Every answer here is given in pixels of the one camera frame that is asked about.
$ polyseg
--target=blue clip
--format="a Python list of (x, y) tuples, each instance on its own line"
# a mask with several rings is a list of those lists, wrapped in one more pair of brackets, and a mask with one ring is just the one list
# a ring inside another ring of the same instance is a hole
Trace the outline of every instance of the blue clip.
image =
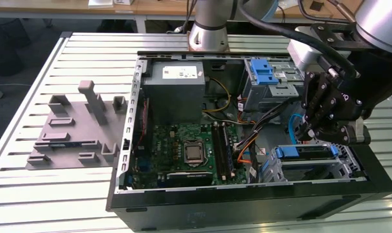
[(283, 147), (282, 150), (283, 150), (285, 157), (299, 157), (301, 156), (299, 151), (295, 146)]
[(282, 150), (282, 148), (275, 148), (275, 152), (277, 152), (277, 156), (278, 156), (278, 158), (283, 158), (283, 150)]
[(270, 165), (270, 160), (267, 160), (267, 162), (263, 164), (261, 174), (263, 174), (263, 172), (266, 171), (269, 165)]
[(337, 146), (331, 145), (330, 149), (331, 149), (333, 157), (337, 158), (339, 156), (339, 150), (338, 150)]
[(270, 65), (267, 59), (251, 60), (251, 68), (259, 85), (278, 85), (281, 83), (274, 76), (273, 66)]

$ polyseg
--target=metal bracket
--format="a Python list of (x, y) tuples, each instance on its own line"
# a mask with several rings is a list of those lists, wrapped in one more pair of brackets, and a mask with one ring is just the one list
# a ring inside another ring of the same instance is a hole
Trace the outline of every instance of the metal bracket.
[(273, 97), (298, 97), (298, 89), (291, 84), (270, 85)]

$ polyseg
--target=label on drive cage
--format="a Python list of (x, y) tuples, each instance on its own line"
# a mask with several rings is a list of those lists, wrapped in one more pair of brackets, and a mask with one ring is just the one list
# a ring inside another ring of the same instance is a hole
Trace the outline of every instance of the label on drive cage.
[(287, 76), (286, 76), (286, 73), (285, 73), (285, 72), (281, 72), (281, 73), (274, 73), (274, 76), (275, 76), (277, 78), (287, 78)]
[(257, 178), (257, 170), (254, 169), (254, 167), (250, 168), (250, 173)]
[(197, 67), (163, 67), (164, 79), (197, 79)]

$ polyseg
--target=blue cable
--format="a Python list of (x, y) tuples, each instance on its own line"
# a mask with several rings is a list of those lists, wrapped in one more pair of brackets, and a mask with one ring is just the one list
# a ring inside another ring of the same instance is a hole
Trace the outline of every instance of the blue cable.
[(290, 133), (290, 138), (291, 138), (291, 142), (293, 144), (298, 144), (297, 140), (295, 140), (295, 136), (294, 136), (294, 120), (295, 120), (295, 117), (301, 117), (303, 118), (303, 115), (295, 113), (293, 114), (291, 118), (290, 118), (290, 121), (289, 121), (289, 133)]

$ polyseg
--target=sticker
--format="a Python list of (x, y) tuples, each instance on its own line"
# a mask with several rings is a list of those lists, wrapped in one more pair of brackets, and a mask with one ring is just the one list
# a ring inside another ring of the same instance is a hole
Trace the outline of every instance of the sticker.
[(243, 103), (238, 103), (238, 110), (243, 112)]
[(197, 67), (163, 67), (164, 79), (197, 79)]
[(254, 169), (254, 167), (250, 168), (250, 173), (257, 178), (257, 170)]
[(116, 11), (116, 13), (123, 13), (123, 14), (132, 14), (134, 11)]
[(274, 76), (275, 76), (277, 78), (287, 78), (285, 72), (283, 72), (283, 73), (274, 73)]

